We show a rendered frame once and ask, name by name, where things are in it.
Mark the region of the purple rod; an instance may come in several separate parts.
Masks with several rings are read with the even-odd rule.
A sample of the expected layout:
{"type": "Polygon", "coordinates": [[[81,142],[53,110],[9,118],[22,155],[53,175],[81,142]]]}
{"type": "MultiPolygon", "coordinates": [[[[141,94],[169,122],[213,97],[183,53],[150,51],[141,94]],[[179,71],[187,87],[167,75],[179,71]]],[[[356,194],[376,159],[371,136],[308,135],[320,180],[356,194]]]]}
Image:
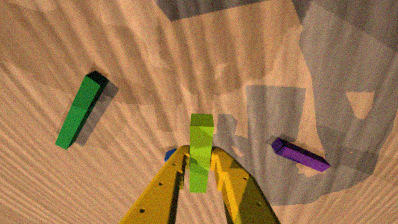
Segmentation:
{"type": "Polygon", "coordinates": [[[278,138],[272,145],[275,154],[323,172],[330,164],[321,156],[278,138]]]}

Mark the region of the small blue block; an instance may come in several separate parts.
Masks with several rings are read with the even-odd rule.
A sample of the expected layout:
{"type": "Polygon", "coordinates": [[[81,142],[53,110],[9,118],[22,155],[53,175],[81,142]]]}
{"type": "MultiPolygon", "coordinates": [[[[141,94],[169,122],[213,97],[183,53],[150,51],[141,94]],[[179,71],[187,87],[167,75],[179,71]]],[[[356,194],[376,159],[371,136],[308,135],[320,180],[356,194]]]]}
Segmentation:
{"type": "Polygon", "coordinates": [[[172,149],[166,152],[164,161],[166,162],[177,149],[172,149]]]}

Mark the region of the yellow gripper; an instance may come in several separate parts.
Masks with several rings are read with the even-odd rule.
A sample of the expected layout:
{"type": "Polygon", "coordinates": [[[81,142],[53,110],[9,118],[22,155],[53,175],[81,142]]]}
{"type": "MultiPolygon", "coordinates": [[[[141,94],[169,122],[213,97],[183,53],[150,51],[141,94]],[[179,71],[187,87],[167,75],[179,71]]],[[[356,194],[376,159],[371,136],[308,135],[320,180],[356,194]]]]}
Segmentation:
{"type": "MultiPolygon", "coordinates": [[[[175,224],[190,145],[167,160],[118,224],[175,224]]],[[[256,179],[222,148],[212,146],[210,170],[222,191],[227,224],[281,224],[256,179]]]]}

